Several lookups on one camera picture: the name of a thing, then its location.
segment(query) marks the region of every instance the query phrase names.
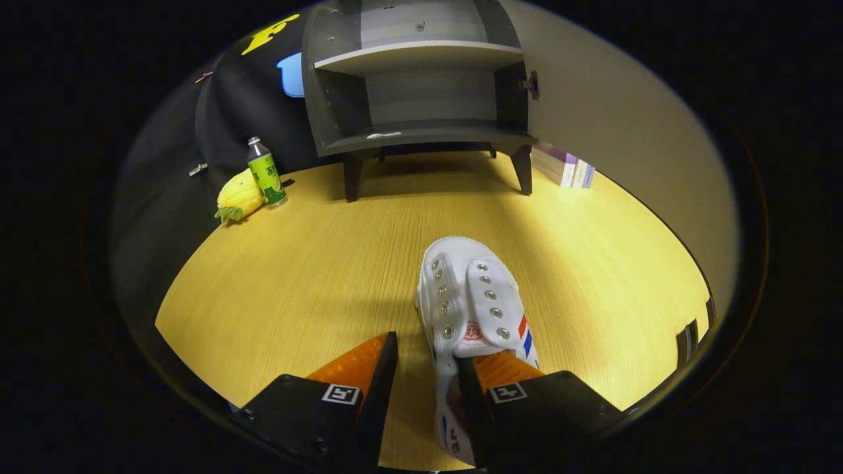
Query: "metal bracket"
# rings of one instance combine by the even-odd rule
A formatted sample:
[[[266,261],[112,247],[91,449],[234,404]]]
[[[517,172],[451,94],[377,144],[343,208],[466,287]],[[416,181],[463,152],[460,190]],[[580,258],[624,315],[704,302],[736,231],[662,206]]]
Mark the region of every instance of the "metal bracket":
[[[390,332],[366,392],[284,374],[229,419],[312,472],[374,474],[397,363]]]
[[[518,81],[518,86],[521,89],[530,91],[533,95],[533,100],[539,99],[539,75],[536,71],[530,71],[529,79],[525,81]]]
[[[699,344],[700,333],[696,326],[696,320],[693,320],[682,332],[676,335],[676,353],[679,356],[676,362],[677,369],[684,367],[690,361],[690,357]]]
[[[195,176],[200,171],[206,170],[207,167],[208,167],[208,163],[199,164],[193,170],[188,171],[187,175],[192,178],[193,176]]]
[[[475,462],[490,474],[536,472],[536,466],[559,459],[585,459],[626,416],[569,371],[490,387],[483,394],[472,359],[457,358],[457,366]],[[539,445],[547,448],[537,450]]]

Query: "white wall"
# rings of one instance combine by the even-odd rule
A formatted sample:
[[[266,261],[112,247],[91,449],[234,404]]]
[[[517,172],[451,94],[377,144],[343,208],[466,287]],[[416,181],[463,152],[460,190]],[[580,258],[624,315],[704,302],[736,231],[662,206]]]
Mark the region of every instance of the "white wall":
[[[495,73],[427,70],[366,77],[372,125],[432,119],[497,119]]]
[[[420,23],[422,32],[416,31]],[[486,41],[486,29],[470,0],[363,0],[362,47],[419,40]]]
[[[738,270],[737,208],[717,149],[694,113],[608,41],[533,4],[500,4],[527,71],[539,75],[530,134],[592,163],[647,204],[690,248],[718,317],[725,315]]]

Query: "wooden table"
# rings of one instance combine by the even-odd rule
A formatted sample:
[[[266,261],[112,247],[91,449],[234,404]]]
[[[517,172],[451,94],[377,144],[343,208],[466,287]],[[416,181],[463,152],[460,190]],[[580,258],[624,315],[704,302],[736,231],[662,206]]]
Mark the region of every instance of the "wooden table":
[[[685,325],[708,329],[690,255],[599,173],[591,189],[562,189],[534,170],[532,196],[503,154],[396,156],[363,174],[353,203],[340,164],[283,176],[296,181],[287,204],[221,226],[173,281],[156,327],[234,405],[396,331],[380,464],[466,467],[436,441],[432,360],[413,307],[422,254],[446,235],[479,240],[510,268],[543,371],[571,370],[620,409],[675,369]]]

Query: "yellow letter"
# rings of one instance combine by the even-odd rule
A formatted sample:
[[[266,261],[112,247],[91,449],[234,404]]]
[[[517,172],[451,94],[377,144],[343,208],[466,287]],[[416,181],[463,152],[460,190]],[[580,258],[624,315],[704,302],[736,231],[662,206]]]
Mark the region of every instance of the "yellow letter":
[[[298,18],[298,13],[294,14],[290,18],[285,18],[285,19],[279,21],[278,23],[274,24],[273,26],[270,26],[266,30],[259,31],[256,35],[252,36],[251,44],[249,45],[248,48],[246,48],[246,51],[243,51],[242,53],[240,53],[240,55],[243,56],[247,52],[252,51],[255,48],[257,48],[258,46],[262,46],[262,45],[265,45],[266,43],[270,42],[270,40],[272,40],[272,35],[274,35],[275,33],[283,30],[284,27],[287,26],[288,21],[293,21],[296,18]]]

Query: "pineapple plush toy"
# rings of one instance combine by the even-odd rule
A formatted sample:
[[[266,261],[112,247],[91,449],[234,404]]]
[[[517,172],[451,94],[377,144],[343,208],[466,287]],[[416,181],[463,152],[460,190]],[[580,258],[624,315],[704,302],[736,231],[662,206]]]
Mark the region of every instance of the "pineapple plush toy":
[[[228,180],[220,190],[217,197],[217,213],[213,217],[219,218],[223,223],[236,222],[256,211],[263,203],[263,193],[247,168]]]

